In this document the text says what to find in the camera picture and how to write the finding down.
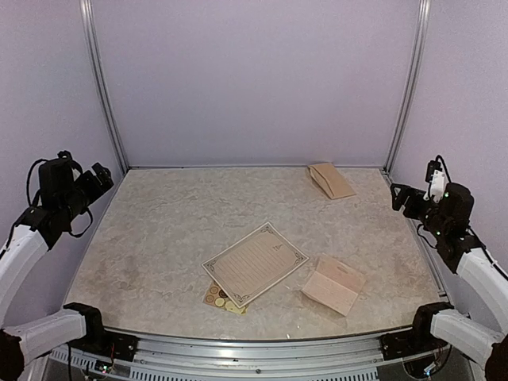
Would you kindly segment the brown kraft envelope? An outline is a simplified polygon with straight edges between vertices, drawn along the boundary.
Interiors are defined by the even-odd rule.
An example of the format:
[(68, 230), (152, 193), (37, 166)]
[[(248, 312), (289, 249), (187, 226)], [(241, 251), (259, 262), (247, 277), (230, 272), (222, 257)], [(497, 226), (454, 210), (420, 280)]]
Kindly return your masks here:
[(313, 164), (308, 167), (311, 179), (332, 199), (354, 196), (356, 192), (332, 163)]

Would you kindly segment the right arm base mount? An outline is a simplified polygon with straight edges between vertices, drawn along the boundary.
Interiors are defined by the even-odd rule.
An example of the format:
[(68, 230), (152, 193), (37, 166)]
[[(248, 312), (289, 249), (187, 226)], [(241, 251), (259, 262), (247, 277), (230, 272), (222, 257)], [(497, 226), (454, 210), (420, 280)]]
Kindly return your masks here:
[(385, 361), (415, 356), (447, 345), (430, 333), (419, 333), (415, 329), (384, 334), (379, 338), (379, 343)]

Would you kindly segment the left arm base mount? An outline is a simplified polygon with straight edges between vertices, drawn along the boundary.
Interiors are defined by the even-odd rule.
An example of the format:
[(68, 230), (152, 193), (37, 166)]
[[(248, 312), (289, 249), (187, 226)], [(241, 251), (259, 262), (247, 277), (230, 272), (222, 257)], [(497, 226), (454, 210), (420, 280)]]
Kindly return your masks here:
[(106, 330), (98, 337), (84, 337), (70, 342), (72, 348), (112, 360), (133, 362), (139, 338)]

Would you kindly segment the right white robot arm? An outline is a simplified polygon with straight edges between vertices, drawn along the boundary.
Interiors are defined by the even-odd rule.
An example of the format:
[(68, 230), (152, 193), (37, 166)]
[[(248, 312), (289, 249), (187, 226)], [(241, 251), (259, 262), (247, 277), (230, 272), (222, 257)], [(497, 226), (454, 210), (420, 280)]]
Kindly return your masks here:
[(447, 303), (431, 303), (418, 308), (413, 328), (406, 335), (406, 346), (413, 352), (423, 352), (434, 341), (443, 341), (478, 364), (485, 379), (505, 380), (507, 274), (470, 230), (474, 198), (469, 189), (458, 183), (446, 184), (441, 198), (425, 198), (424, 194), (423, 190), (393, 183), (392, 207), (419, 221), (435, 238), (442, 261), (483, 300), (500, 330), (488, 329)]

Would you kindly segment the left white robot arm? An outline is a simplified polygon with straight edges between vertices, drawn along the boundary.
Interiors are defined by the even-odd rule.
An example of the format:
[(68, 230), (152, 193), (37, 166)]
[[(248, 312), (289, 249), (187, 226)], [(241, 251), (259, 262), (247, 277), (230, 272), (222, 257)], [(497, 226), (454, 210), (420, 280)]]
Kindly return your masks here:
[[(40, 259), (63, 234), (78, 238), (72, 222), (92, 215), (90, 206), (114, 185), (111, 172), (99, 163), (83, 170), (69, 151), (52, 160), (38, 159), (30, 167), (38, 172), (39, 188), (26, 194), (28, 206), (11, 225), (1, 248), (1, 315), (6, 316), (15, 294)], [(23, 325), (1, 325), (1, 378), (16, 380), (36, 359), (72, 342), (105, 352), (111, 336), (99, 309), (70, 303), (46, 317)]]

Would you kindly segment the ornate bordered letter paper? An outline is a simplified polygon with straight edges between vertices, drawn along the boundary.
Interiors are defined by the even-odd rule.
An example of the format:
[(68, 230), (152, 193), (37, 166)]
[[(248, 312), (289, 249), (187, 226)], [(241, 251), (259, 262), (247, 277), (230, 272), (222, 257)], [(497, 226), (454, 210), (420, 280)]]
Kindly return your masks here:
[(309, 260), (267, 221), (202, 263), (237, 308), (247, 306)]

